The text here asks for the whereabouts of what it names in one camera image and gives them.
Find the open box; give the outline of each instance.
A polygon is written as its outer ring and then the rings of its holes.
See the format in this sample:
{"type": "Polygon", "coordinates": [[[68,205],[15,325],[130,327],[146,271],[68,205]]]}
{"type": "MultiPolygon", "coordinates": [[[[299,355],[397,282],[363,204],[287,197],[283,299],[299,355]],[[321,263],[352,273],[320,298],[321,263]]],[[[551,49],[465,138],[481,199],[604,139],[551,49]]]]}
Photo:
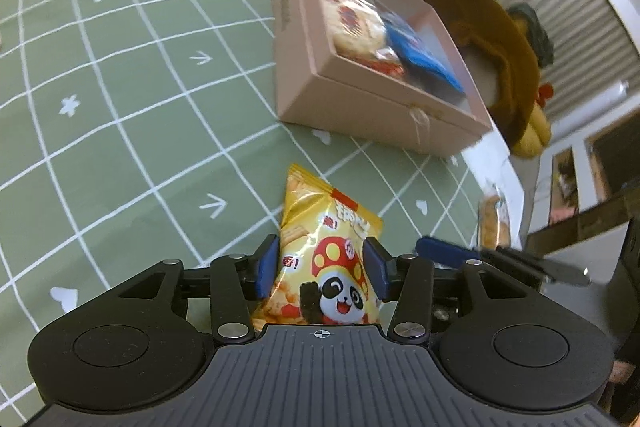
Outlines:
{"type": "Polygon", "coordinates": [[[402,80],[337,55],[321,0],[273,0],[276,106],[285,122],[449,156],[492,129],[476,85],[431,6],[376,0],[403,17],[462,84],[456,107],[402,80]]]}

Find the panda mouth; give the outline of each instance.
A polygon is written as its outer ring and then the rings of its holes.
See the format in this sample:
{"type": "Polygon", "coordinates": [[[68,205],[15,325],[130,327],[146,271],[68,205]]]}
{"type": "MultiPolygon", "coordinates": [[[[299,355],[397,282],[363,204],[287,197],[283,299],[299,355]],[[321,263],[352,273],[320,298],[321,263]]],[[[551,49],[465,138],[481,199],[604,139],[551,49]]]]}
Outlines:
{"type": "Polygon", "coordinates": [[[351,310],[351,305],[344,302],[338,302],[336,304],[336,308],[338,309],[339,314],[346,315],[351,310]]]}

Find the gray ribbed panel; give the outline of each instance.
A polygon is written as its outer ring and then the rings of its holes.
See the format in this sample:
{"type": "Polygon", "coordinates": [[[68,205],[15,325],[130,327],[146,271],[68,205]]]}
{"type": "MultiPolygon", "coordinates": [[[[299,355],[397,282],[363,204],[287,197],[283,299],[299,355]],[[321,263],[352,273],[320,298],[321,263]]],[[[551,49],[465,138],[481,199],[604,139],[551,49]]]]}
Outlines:
{"type": "Polygon", "coordinates": [[[616,427],[597,407],[525,415],[458,390],[429,352],[376,326],[269,326],[223,347],[202,377],[151,409],[90,415],[54,405],[31,427],[616,427]]]}
{"type": "Polygon", "coordinates": [[[542,82],[556,90],[545,112],[557,120],[617,80],[640,90],[640,57],[607,0],[498,0],[529,3],[555,45],[556,60],[542,82]]]}

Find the grid pattern tablecloth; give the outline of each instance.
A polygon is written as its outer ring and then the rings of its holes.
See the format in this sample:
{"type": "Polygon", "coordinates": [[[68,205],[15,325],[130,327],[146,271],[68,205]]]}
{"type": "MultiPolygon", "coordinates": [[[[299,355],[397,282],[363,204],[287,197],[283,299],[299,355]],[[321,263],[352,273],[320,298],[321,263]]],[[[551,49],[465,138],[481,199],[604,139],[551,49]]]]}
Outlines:
{"type": "Polygon", "coordinates": [[[0,0],[0,425],[41,402],[26,351],[151,264],[277,230],[298,162],[385,220],[474,240],[478,184],[441,160],[277,122],[271,0],[0,0]]]}

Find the orange box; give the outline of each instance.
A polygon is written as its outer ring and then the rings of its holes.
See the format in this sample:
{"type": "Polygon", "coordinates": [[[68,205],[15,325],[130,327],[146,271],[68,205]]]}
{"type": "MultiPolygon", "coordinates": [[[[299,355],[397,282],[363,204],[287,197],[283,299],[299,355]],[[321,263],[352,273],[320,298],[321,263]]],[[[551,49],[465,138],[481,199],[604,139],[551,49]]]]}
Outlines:
{"type": "Polygon", "coordinates": [[[460,106],[338,55],[321,0],[273,0],[276,110],[285,122],[450,156],[492,124],[476,85],[435,10],[422,0],[377,0],[398,13],[462,84],[460,106]]]}

